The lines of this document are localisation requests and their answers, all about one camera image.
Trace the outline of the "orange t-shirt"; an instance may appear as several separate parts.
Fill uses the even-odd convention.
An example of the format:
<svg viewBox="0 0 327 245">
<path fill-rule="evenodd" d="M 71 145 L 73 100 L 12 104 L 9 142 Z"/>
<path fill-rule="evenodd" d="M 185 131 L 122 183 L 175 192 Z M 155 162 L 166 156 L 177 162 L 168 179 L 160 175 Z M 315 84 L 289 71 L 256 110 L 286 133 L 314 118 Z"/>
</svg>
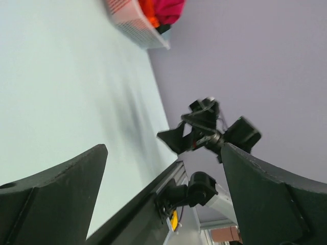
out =
<svg viewBox="0 0 327 245">
<path fill-rule="evenodd" d="M 160 26 L 159 20 L 155 16 L 154 6 L 152 0 L 138 0 L 140 8 L 149 21 L 149 23 L 154 27 L 158 28 Z"/>
</svg>

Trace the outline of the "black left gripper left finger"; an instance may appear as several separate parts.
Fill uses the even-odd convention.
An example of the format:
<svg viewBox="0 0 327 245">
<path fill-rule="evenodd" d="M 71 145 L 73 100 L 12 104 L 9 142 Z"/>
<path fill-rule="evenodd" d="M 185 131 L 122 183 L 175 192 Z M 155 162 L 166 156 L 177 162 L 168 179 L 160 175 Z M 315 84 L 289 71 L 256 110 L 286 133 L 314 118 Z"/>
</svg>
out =
<svg viewBox="0 0 327 245">
<path fill-rule="evenodd" d="M 1 185 L 1 244 L 85 244 L 107 155 L 98 144 Z"/>
</svg>

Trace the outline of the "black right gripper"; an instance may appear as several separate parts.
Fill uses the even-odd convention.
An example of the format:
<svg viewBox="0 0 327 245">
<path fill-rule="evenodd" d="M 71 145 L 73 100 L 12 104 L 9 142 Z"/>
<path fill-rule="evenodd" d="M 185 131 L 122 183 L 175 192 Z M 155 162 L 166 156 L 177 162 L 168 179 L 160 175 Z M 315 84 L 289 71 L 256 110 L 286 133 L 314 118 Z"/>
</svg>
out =
<svg viewBox="0 0 327 245">
<path fill-rule="evenodd" d="M 220 153 L 224 140 L 217 121 L 223 126 L 226 123 L 220 118 L 219 102 L 214 97 L 206 97 L 194 101 L 189 108 L 190 112 L 181 116 L 183 122 L 174 129 L 158 132 L 157 137 L 177 154 L 201 147 Z M 191 126 L 191 133 L 183 137 L 185 124 Z"/>
</svg>

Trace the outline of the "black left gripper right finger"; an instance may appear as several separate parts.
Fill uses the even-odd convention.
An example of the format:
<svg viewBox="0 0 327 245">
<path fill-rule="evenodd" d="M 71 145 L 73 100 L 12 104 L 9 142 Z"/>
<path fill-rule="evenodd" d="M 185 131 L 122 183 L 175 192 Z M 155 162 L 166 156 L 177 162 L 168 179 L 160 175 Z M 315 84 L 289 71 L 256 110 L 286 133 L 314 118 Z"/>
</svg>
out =
<svg viewBox="0 0 327 245">
<path fill-rule="evenodd" d="M 326 184 L 226 144 L 223 167 L 244 244 L 326 244 Z"/>
</svg>

